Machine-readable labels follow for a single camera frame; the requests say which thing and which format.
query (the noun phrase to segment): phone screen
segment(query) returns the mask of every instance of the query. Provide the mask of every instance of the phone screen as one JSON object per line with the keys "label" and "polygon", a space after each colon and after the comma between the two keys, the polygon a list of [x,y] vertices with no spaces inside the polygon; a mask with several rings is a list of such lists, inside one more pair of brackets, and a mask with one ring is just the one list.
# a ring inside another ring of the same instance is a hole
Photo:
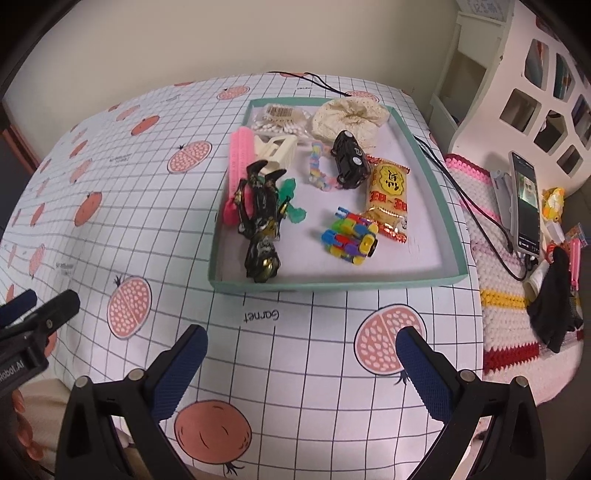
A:
{"label": "phone screen", "polygon": [[534,167],[512,154],[517,176],[518,243],[532,253],[540,253],[540,211]]}

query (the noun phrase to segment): wall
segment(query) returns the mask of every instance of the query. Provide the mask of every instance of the wall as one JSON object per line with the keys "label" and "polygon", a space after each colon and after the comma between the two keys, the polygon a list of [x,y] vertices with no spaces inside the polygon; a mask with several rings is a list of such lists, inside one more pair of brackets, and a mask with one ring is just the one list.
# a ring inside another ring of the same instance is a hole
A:
{"label": "wall", "polygon": [[424,112],[456,15],[455,0],[82,0],[31,53],[5,103],[41,156],[114,103],[236,73],[361,77],[412,92]]}

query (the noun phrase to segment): plastic packet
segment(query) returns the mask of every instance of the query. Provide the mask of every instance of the plastic packet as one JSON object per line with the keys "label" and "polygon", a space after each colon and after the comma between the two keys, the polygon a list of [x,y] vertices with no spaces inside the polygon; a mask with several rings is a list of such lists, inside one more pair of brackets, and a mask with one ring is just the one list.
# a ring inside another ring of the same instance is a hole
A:
{"label": "plastic packet", "polygon": [[298,139],[310,140],[309,130],[311,115],[297,106],[268,103],[249,122],[248,126],[255,135],[277,137],[278,135],[296,135]]}
{"label": "plastic packet", "polygon": [[368,181],[366,211],[362,216],[378,224],[380,233],[399,242],[407,240],[407,175],[410,168],[367,155],[374,164]]}

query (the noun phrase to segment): yellow toy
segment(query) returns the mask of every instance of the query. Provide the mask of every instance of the yellow toy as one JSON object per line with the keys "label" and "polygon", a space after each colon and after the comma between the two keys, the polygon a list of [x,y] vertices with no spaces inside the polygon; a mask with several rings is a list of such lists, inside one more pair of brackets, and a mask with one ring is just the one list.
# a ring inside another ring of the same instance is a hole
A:
{"label": "yellow toy", "polygon": [[542,216],[550,222],[560,223],[564,208],[564,189],[561,187],[543,191]]}

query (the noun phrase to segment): grid pattern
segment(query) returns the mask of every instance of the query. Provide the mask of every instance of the grid pattern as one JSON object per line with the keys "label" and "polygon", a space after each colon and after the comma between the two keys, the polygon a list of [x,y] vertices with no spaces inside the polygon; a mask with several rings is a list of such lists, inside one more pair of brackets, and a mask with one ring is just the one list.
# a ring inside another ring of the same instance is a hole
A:
{"label": "grid pattern", "polygon": [[[414,102],[400,90],[347,77],[324,79],[341,91],[373,93],[397,109],[413,134],[437,148]],[[247,94],[217,99],[223,89],[243,85],[250,88]],[[48,155],[47,168],[33,175],[17,204],[19,217],[0,246],[1,291],[11,284],[15,294],[33,288],[40,301],[66,288],[78,292],[82,311],[60,329],[50,362],[70,388],[80,375],[100,382],[145,368],[188,325],[203,325],[209,335],[207,358],[177,412],[195,401],[214,399],[242,412],[252,442],[235,462],[244,467],[238,471],[240,478],[406,478],[442,424],[429,418],[412,383],[363,369],[353,341],[361,323],[376,310],[407,304],[421,315],[427,342],[436,351],[457,369],[470,368],[482,376],[478,276],[459,199],[434,170],[469,265],[469,276],[456,285],[241,296],[214,292],[207,282],[207,261],[229,133],[240,125],[250,100],[274,96],[338,95],[276,74],[212,79],[154,90],[73,128]],[[140,108],[115,120],[134,105]],[[160,117],[153,127],[130,135],[152,115]],[[70,158],[84,140],[84,148]],[[186,174],[170,174],[167,162],[177,146],[199,140],[213,145],[208,157]],[[90,158],[88,170],[71,184],[72,172]],[[90,220],[75,227],[74,216],[91,192],[102,193],[101,205]],[[41,203],[44,211],[31,227]],[[31,278],[30,259],[41,244],[45,254]],[[14,245],[16,254],[8,267]],[[151,311],[134,336],[120,340],[111,334],[106,310],[115,277],[131,275],[149,283]],[[248,313],[274,310],[275,320],[245,321]],[[181,458],[221,475],[222,465],[201,463],[180,448],[175,418],[161,426]]]}

